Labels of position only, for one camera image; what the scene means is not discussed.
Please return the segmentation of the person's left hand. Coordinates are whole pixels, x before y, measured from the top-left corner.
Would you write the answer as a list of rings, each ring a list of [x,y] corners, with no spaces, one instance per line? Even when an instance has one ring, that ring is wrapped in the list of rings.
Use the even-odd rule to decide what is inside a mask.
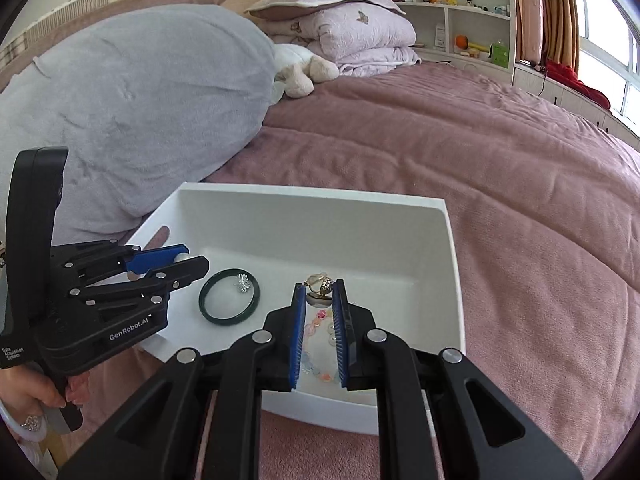
[[[89,377],[90,373],[85,372],[67,378],[65,392],[60,393],[51,378],[27,365],[2,370],[1,403],[4,409],[1,413],[13,419],[8,423],[10,435],[16,442],[23,441],[26,429],[22,425],[29,417],[42,416],[44,408],[56,411],[55,415],[48,416],[53,431],[61,436],[70,434],[72,430],[58,410],[69,403],[81,406],[89,400]]]

